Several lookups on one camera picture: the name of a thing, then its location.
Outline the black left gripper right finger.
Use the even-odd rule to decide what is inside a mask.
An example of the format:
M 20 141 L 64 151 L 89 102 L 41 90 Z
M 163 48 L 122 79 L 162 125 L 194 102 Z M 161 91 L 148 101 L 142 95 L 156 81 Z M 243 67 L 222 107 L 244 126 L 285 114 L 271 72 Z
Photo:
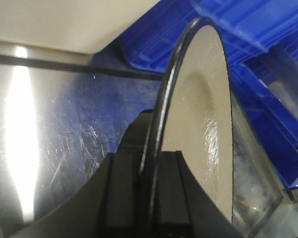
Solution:
M 154 237 L 239 238 L 240 236 L 194 178 L 182 152 L 161 152 Z

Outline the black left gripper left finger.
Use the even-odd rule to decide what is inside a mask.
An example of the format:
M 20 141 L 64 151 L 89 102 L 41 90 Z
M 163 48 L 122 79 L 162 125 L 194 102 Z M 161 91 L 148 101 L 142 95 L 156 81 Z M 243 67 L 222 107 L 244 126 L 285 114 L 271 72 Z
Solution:
M 139 178 L 137 157 L 131 153 L 107 154 L 105 190 L 98 213 L 97 238 L 134 238 Z

